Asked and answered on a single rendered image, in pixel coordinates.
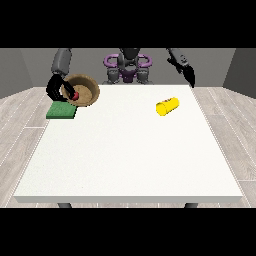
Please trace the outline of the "green square pad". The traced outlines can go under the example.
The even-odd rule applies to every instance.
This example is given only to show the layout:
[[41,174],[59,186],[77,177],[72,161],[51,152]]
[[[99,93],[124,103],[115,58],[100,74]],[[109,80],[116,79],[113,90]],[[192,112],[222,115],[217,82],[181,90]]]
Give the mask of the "green square pad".
[[54,101],[46,114],[47,119],[73,119],[77,107],[69,102]]

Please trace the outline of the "yellow cup with melon print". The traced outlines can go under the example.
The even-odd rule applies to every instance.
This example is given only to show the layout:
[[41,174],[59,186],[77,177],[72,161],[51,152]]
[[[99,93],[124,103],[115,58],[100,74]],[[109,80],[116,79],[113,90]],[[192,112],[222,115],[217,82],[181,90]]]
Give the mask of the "yellow cup with melon print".
[[165,116],[179,106],[179,100],[175,97],[169,98],[156,104],[156,112],[160,116]]

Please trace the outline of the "brown wooden bowl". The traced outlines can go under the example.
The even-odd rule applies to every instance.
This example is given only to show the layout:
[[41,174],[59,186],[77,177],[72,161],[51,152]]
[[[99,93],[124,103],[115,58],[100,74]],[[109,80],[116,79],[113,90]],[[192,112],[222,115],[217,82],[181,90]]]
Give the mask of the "brown wooden bowl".
[[98,100],[100,88],[97,82],[90,76],[85,74],[73,74],[66,77],[65,81],[68,81],[78,93],[78,99],[71,100],[69,98],[70,93],[64,87],[61,87],[63,97],[66,98],[71,105],[87,107]]

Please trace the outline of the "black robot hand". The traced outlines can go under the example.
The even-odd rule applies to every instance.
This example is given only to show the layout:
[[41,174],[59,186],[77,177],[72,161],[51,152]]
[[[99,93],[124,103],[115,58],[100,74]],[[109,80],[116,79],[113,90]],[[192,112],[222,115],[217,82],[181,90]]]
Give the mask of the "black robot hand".
[[65,81],[59,74],[53,74],[51,79],[49,80],[46,87],[47,95],[53,101],[66,102],[67,99],[59,92],[61,86],[64,86],[66,91],[69,93],[69,99],[72,100],[76,91],[70,85],[70,83],[68,81]]
[[185,80],[190,84],[191,87],[195,86],[194,69],[189,64],[182,66],[177,63],[174,58],[168,58],[167,61],[176,68],[179,74],[184,76]]

